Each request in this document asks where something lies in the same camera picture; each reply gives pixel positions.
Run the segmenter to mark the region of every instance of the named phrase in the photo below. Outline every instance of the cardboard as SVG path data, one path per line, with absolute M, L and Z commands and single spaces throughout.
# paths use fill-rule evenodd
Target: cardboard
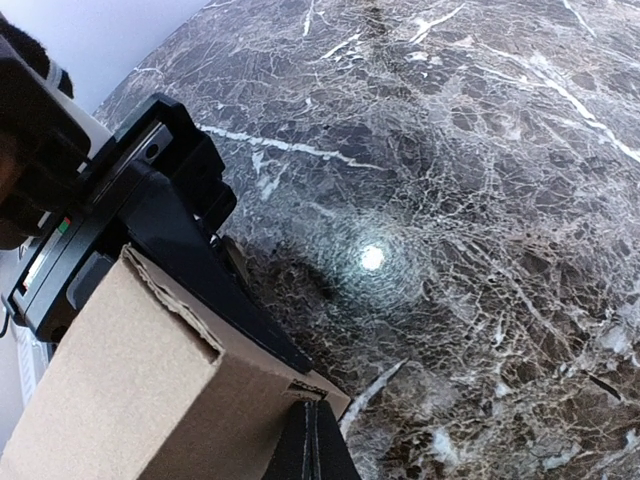
M 65 335 L 0 479 L 260 479 L 300 398 L 325 398 L 336 417 L 349 403 L 125 248 Z

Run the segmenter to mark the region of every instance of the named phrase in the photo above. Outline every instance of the dark marble countertop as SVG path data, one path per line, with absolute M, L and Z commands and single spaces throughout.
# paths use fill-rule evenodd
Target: dark marble countertop
M 155 91 L 364 479 L 640 478 L 640 1 L 218 0 Z

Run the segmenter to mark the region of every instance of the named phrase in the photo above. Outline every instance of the green indicator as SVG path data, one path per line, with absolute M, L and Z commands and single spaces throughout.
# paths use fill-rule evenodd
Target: green indicator
M 58 225 L 58 231 L 64 235 L 64 233 L 69 230 L 69 225 L 71 225 L 71 220 L 65 217 L 62 223 Z

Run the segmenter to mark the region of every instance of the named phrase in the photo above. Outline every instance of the torn cardboard edge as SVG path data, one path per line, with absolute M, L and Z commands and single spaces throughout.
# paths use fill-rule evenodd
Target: torn cardboard edge
M 283 392 L 283 395 L 292 396 L 299 400 L 327 400 L 337 418 L 340 418 L 347 408 L 350 403 L 348 397 L 345 397 L 346 404 L 344 404 L 344 399 L 338 402 L 338 398 L 330 395 L 329 392 L 331 391 L 339 391 L 335 385 L 315 371 L 303 375 L 275 359 L 214 312 L 211 312 L 182 285 L 169 277 L 162 269 L 131 245 L 126 245 L 122 249 L 121 258 L 146 284 L 161 305 L 178 315 L 194 330 L 196 335 L 207 345 L 217 350 L 220 355 L 229 354 L 229 352 L 233 352 L 233 354 L 242 353 L 245 360 L 253 361 L 253 364 L 261 370 L 272 371 L 273 367 L 277 366 L 276 370 L 278 372 L 295 377 L 289 388 Z M 309 385 L 309 381 L 312 381 L 315 386 Z

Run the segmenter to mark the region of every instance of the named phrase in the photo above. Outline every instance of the small display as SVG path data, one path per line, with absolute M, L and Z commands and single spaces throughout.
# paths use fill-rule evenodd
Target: small display
M 22 286 L 24 287 L 25 292 L 29 290 L 29 288 L 31 287 L 31 283 L 33 282 L 33 279 L 36 278 L 36 275 L 42 268 L 42 265 L 45 259 L 47 258 L 49 253 L 51 253 L 51 251 L 55 248 L 55 246 L 58 244 L 62 236 L 67 232 L 67 230 L 69 230 L 70 226 L 71 226 L 71 218 L 64 217 L 62 222 L 60 222 L 60 225 L 58 225 L 58 228 L 56 228 L 53 231 L 53 233 L 51 234 L 51 237 L 49 238 L 49 240 L 47 240 L 47 243 L 42 248 L 42 251 L 38 254 L 36 259 L 33 261 L 31 268 L 29 268 L 29 272 L 27 272 L 27 276 L 24 278 L 24 282 L 22 282 Z

